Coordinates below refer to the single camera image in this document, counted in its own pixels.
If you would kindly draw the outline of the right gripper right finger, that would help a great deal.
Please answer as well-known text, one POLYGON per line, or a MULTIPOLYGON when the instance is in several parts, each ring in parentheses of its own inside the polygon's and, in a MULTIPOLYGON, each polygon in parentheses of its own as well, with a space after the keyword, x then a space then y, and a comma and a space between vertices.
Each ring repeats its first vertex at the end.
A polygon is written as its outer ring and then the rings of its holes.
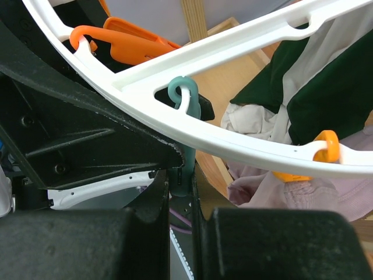
POLYGON ((192 179, 195 279, 371 279, 352 225, 329 211, 237 208, 192 179))

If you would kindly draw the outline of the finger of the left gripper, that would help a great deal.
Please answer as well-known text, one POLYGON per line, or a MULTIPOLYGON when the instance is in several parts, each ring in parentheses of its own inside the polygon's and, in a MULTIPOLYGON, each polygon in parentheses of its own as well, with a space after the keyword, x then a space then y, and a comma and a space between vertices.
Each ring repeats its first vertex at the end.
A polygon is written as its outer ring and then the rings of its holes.
MULTIPOLYGON (((168 96, 167 90, 159 90, 155 93, 155 99, 168 105, 172 108, 175 108, 175 103, 170 99, 168 96)), ((198 103, 199 103, 199 119, 201 121, 211 121, 215 119, 215 113, 212 106, 212 103, 201 94, 198 94, 198 103)), ((195 108, 193 107, 192 100, 189 102, 189 106, 187 109, 187 115, 192 117, 197 117, 195 113, 195 108)))
POLYGON ((36 186, 66 190, 180 167, 175 141, 47 66, 1 65, 1 139, 36 186))

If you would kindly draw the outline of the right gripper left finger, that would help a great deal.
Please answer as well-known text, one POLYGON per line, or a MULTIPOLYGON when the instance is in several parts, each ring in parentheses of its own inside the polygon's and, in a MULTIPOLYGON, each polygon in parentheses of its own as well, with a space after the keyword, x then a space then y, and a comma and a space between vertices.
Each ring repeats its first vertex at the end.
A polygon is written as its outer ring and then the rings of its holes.
POLYGON ((113 210, 19 211, 1 219, 2 279, 169 279, 168 178, 113 210))

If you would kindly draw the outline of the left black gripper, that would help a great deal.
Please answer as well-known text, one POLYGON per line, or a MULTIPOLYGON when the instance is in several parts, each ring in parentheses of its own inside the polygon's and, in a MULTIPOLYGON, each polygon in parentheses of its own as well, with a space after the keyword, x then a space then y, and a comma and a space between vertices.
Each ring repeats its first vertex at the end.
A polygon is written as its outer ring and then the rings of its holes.
MULTIPOLYGON (((101 27, 108 18, 99 1, 68 1, 53 7, 69 27, 89 25, 101 27)), ((37 26, 22 1, 1 1, 1 21, 30 51, 70 80, 92 89, 60 56, 37 26)))

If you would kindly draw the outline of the white round clip hanger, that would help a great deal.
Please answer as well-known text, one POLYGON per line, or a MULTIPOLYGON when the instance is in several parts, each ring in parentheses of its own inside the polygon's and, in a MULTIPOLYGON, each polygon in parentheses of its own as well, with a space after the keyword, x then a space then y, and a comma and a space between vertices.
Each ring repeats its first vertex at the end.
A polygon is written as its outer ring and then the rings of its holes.
POLYGON ((177 76, 196 78, 201 94, 210 100, 232 93, 232 82, 207 84, 206 78, 217 66, 283 39, 308 37, 326 21, 367 6, 367 1, 301 1, 119 73, 93 57, 86 39, 80 40, 76 52, 64 46, 72 28, 56 14, 52 1, 25 1, 24 5, 51 45, 90 86, 123 112, 171 139, 265 170, 327 178, 372 176, 369 151, 341 146, 339 163, 316 162, 314 154, 326 148, 324 141, 296 147, 250 138, 188 116, 187 91, 177 110, 154 96, 177 76))

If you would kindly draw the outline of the teal clothes peg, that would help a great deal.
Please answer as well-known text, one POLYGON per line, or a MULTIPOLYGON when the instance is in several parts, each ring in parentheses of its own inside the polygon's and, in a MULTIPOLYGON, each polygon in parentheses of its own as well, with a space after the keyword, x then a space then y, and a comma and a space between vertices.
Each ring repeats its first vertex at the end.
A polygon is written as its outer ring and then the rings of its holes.
MULTIPOLYGON (((175 109, 181 109, 187 115, 187 109, 190 100, 199 120, 199 89, 196 82, 186 76, 178 76, 171 80, 168 84, 168 96, 175 103, 175 109)), ((192 177, 195 170, 195 148, 191 147, 191 136, 185 132, 181 132, 181 136, 186 136, 186 140, 182 140, 179 145, 184 153, 184 165, 178 168, 168 170, 168 182, 170 183, 171 195, 184 197, 192 190, 192 177)))

